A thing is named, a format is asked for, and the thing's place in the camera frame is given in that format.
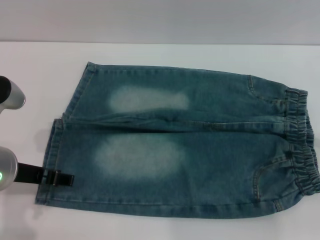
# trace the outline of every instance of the pant leg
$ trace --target pant leg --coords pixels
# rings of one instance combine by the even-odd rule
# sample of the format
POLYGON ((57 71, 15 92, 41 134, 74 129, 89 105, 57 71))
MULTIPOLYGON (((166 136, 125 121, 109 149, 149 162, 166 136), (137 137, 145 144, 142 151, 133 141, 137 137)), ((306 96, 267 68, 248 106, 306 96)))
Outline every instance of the pant leg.
POLYGON ((304 91, 264 79, 89 64, 44 162, 73 187, 42 185, 36 202, 159 217, 282 211, 319 191, 306 119, 304 91))

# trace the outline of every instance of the elastic waistband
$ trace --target elastic waistband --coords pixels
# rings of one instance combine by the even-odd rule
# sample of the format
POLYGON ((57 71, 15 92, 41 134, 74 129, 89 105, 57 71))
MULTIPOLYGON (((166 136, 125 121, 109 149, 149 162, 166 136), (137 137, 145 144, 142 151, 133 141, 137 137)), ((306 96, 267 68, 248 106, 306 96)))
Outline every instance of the elastic waistband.
POLYGON ((297 184, 305 195, 320 193, 320 175, 314 149, 314 132, 307 111, 308 92, 288 88, 285 135, 293 144, 293 167, 297 184))

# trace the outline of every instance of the white wall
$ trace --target white wall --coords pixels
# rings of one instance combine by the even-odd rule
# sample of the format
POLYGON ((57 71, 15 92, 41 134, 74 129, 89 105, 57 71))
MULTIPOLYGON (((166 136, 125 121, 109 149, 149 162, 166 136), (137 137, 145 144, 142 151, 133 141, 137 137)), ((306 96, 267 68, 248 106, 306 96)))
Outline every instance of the white wall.
POLYGON ((319 0, 0 0, 0 41, 320 44, 319 0))

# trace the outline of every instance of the denim pants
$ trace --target denim pants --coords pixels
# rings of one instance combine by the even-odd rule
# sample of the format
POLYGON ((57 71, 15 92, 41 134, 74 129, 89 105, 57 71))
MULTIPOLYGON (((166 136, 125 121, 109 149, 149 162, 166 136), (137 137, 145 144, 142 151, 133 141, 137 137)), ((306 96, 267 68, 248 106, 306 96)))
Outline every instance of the denim pants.
POLYGON ((36 203, 181 218, 250 218, 320 192, 307 92, 251 75, 89 62, 53 122, 44 167, 73 186, 36 203))

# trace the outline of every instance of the pocket stitching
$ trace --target pocket stitching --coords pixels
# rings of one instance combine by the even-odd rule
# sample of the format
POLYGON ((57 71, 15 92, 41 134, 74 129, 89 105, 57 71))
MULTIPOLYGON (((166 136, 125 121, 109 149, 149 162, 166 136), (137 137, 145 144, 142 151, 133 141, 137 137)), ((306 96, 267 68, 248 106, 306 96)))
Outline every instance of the pocket stitching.
POLYGON ((284 103, 286 100, 285 99, 273 99, 273 98, 267 98, 260 96, 256 93, 255 87, 254 87, 254 81, 252 80, 252 75, 247 75, 247 80, 248 80, 248 88, 249 92, 257 99, 268 102, 268 103, 284 103))
POLYGON ((278 160, 274 160, 272 163, 268 164, 268 165, 263 165, 262 167, 260 167, 258 170, 255 171, 254 176, 253 176, 253 192, 255 195, 255 198, 258 202, 261 201, 261 193, 259 190, 259 180, 261 175, 270 167, 274 166, 275 164, 280 164, 280 163, 284 163, 287 161, 290 161, 290 159, 286 158, 286 155, 280 156, 280 157, 276 157, 276 159, 278 160))

